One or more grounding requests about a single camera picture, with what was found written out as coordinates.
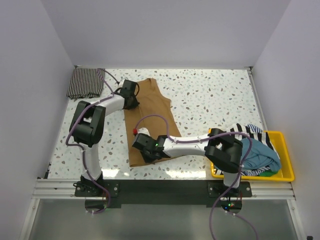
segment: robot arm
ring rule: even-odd
[[[102,178],[98,143],[104,133],[105,117],[118,110],[136,108],[139,105],[135,95],[136,86],[139,87],[136,82],[124,80],[122,87],[118,88],[119,91],[115,92],[112,98],[86,111],[72,133],[74,141],[82,144],[85,149],[86,166],[95,180]],[[78,103],[69,130],[83,110],[90,104],[86,101]],[[81,178],[90,180],[86,171],[83,171]]]
[[[133,140],[132,146],[141,152],[146,163],[152,163],[161,158],[180,157],[183,155],[206,156],[215,166],[224,171],[223,183],[231,186],[239,172],[239,164],[242,156],[242,142],[227,135],[215,139],[201,141],[211,136],[224,133],[218,128],[212,128],[209,134],[191,137],[174,137],[169,139],[166,135],[153,139],[146,128],[139,129]],[[233,188],[238,188],[240,178]]]

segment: teal towel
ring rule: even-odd
[[[243,163],[244,169],[242,171],[245,171],[245,169],[259,169],[266,166],[269,166],[272,172],[279,171],[281,169],[281,162],[278,154],[262,142],[252,138],[251,140],[252,148]],[[244,156],[249,148],[249,140],[244,138],[241,142],[243,143],[242,156]]]

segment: gray floor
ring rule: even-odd
[[[123,205],[102,214],[85,213],[83,200],[42,200],[31,240],[210,240],[209,212],[195,205]],[[285,200],[247,200],[240,215],[260,240],[297,240]],[[219,240],[254,240],[251,227],[216,208],[212,221]]]

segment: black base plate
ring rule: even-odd
[[[224,189],[223,180],[103,180],[110,192],[110,208],[122,204],[205,205],[211,207]],[[243,198],[252,197],[249,182],[238,188]],[[75,190],[75,197],[92,197],[88,192]],[[225,197],[237,197],[231,192]]]

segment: white speckled table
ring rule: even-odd
[[[141,81],[155,78],[161,93],[171,99],[171,111],[182,136],[197,136],[208,128],[252,123],[262,128],[246,70],[209,69],[110,69],[116,78]],[[106,74],[106,80],[116,88]],[[100,97],[110,94],[105,87]],[[49,167],[48,179],[79,179],[80,150],[67,147],[65,139],[78,100],[70,100]],[[148,166],[129,167],[124,112],[105,118],[99,143],[104,179],[212,179],[210,162],[202,156],[182,156]]]

